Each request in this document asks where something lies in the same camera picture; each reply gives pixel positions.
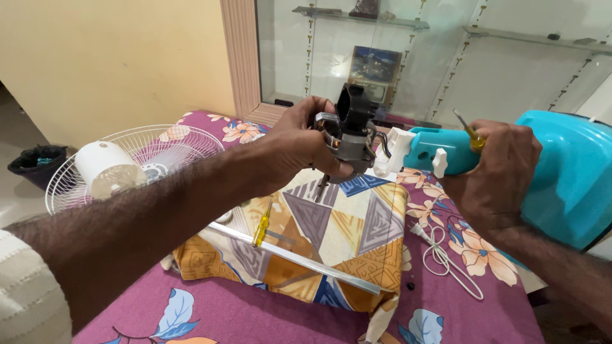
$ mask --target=glass cabinet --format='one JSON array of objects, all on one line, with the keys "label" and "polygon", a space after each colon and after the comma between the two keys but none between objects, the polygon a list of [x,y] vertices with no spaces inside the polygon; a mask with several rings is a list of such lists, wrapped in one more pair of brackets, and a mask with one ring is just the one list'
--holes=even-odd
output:
[{"label": "glass cabinet", "polygon": [[257,0],[261,101],[360,84],[389,122],[580,108],[612,72],[609,0]]}]

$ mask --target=framed picture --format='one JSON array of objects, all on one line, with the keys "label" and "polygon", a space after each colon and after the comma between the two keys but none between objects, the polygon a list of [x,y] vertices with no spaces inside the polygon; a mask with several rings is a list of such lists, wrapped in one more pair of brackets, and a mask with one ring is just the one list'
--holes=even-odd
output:
[{"label": "framed picture", "polygon": [[400,62],[400,52],[355,46],[348,83],[363,86],[370,100],[389,107]]}]

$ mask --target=hand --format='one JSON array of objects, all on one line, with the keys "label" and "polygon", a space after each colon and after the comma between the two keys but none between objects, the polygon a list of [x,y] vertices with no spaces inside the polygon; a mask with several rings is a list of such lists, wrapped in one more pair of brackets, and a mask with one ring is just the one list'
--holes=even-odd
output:
[{"label": "hand", "polygon": [[328,99],[307,97],[287,109],[264,137],[244,145],[248,149],[245,154],[256,158],[248,166],[248,172],[259,181],[255,183],[260,184],[254,196],[280,190],[309,164],[330,176],[346,177],[353,172],[351,165],[334,157],[320,132],[308,129],[322,111],[335,113],[334,104]]},{"label": "hand", "polygon": [[485,240],[522,224],[521,204],[542,145],[531,128],[479,119],[471,124],[487,138],[480,162],[470,172],[445,176],[440,184],[459,213]]}]

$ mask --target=black plastic motor housing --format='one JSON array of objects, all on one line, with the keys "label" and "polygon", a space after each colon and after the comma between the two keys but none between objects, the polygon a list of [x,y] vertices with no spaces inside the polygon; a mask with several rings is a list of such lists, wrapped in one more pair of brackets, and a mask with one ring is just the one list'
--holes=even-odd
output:
[{"label": "black plastic motor housing", "polygon": [[378,104],[370,101],[364,87],[345,83],[336,104],[340,130],[355,136],[367,136],[368,121],[374,118]]}]

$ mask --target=yellow screwdriver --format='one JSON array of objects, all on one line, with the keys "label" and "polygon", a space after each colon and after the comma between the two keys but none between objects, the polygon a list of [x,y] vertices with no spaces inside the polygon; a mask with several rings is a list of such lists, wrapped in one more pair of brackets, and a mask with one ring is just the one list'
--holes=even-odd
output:
[{"label": "yellow screwdriver", "polygon": [[270,203],[268,204],[268,208],[264,212],[261,220],[259,220],[259,225],[257,226],[257,230],[255,231],[255,235],[253,236],[253,241],[251,242],[251,246],[258,247],[261,245],[261,242],[264,240],[266,236],[266,230],[269,226],[270,220],[270,210],[272,209],[272,198],[270,198]]},{"label": "yellow screwdriver", "polygon": [[467,125],[467,123],[465,123],[465,121],[463,120],[461,115],[459,115],[459,112],[456,109],[453,109],[453,112],[455,113],[459,121],[461,121],[461,124],[463,124],[463,128],[469,135],[469,146],[472,147],[472,149],[475,150],[476,153],[480,154],[482,152],[482,148],[485,146],[485,142],[487,141],[487,139],[478,135],[474,128]]}]

